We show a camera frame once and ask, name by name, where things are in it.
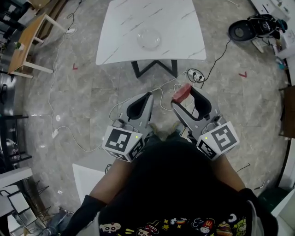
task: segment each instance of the red tape mark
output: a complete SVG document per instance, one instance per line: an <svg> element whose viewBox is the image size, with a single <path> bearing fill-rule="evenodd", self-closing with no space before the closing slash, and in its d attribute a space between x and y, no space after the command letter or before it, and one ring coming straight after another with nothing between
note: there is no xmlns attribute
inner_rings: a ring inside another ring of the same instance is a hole
<svg viewBox="0 0 295 236"><path fill-rule="evenodd" d="M245 75L243 75L243 74L239 74L239 76L242 76L242 77L244 77L244 78L247 78L247 71L245 71Z"/></svg>
<svg viewBox="0 0 295 236"><path fill-rule="evenodd" d="M73 65L73 70L78 70L78 67L75 67L75 63Z"/></svg>

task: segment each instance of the marble tabletop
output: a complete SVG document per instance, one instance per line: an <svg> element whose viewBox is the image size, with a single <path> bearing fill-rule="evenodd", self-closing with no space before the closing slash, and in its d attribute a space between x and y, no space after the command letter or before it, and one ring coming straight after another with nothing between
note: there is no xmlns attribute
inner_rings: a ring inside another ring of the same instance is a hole
<svg viewBox="0 0 295 236"><path fill-rule="evenodd" d="M140 46L138 34L160 35L154 51ZM96 64L147 59L205 60L203 36L192 0L113 0L107 9Z"/></svg>

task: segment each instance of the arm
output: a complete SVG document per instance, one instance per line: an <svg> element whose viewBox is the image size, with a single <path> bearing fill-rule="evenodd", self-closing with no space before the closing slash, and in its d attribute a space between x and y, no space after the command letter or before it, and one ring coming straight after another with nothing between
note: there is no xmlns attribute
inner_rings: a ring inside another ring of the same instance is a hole
<svg viewBox="0 0 295 236"><path fill-rule="evenodd" d="M236 191L245 188L245 184L230 165L226 156L223 155L211 163L211 167L216 178L229 185Z"/></svg>
<svg viewBox="0 0 295 236"><path fill-rule="evenodd" d="M124 187L132 168L132 163L116 159L110 170L93 188L90 196L109 204Z"/></svg>

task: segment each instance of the marble floor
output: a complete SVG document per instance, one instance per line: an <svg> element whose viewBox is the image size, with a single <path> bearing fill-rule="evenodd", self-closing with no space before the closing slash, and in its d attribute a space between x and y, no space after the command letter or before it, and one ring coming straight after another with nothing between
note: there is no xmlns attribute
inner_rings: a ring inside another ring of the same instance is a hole
<svg viewBox="0 0 295 236"><path fill-rule="evenodd" d="M206 47L206 61L179 60L179 73L196 68L207 77L214 61L221 56L229 40L227 29L231 23L246 19L254 9L245 0L234 0L237 7L226 0L193 0L201 24ZM69 27L77 0L66 4L57 22ZM53 127L68 126L77 142L86 150L102 143L106 126L111 124L109 111L118 102L151 91L173 77L154 66L136 79L131 63L97 66L96 51L109 0L83 1L75 13L77 32L63 41L63 33L53 28L44 44L35 47L35 62L53 67L59 49L50 103L54 108ZM287 141L278 136L282 99L278 88L286 86L287 77L279 70L272 49L264 47L261 54L251 43L230 42L224 57L216 63L203 89L214 97L227 120L230 120L241 144L228 153L228 158L246 186L254 189L264 180L271 184L281 170ZM139 63L142 68L149 61ZM247 72L247 78L239 73ZM80 206L72 163L88 155L74 142L67 129L60 129L52 139L48 93L53 74L34 70L33 79L25 79L24 113L26 147L33 158L24 163L32 168L34 178L49 185L42 198L45 205L62 206L75 211ZM162 105L170 109L173 85L189 82L180 76L162 89ZM152 122L162 133L168 131L177 117L161 108L161 92L154 92ZM116 116L117 109L111 114Z"/></svg>

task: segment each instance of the black shirt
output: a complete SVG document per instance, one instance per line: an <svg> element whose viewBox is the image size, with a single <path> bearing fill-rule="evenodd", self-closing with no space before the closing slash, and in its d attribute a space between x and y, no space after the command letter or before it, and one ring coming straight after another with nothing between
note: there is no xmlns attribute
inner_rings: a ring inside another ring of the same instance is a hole
<svg viewBox="0 0 295 236"><path fill-rule="evenodd" d="M248 236L259 227L277 235L276 219L253 192L220 182L195 146L162 142L146 148L135 164L110 204L86 196L62 235L76 235L99 211L100 235Z"/></svg>

